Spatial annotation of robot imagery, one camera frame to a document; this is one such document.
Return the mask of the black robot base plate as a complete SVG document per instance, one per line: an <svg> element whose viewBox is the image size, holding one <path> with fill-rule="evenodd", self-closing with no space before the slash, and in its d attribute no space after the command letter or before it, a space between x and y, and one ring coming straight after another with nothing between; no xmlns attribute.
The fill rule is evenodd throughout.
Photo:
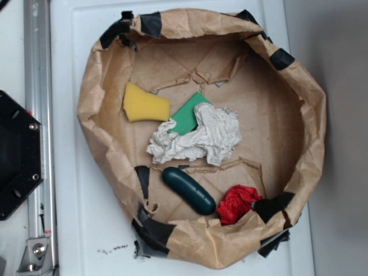
<svg viewBox="0 0 368 276"><path fill-rule="evenodd" d="M1 91L1 220L7 220L43 180L41 124Z"/></svg>

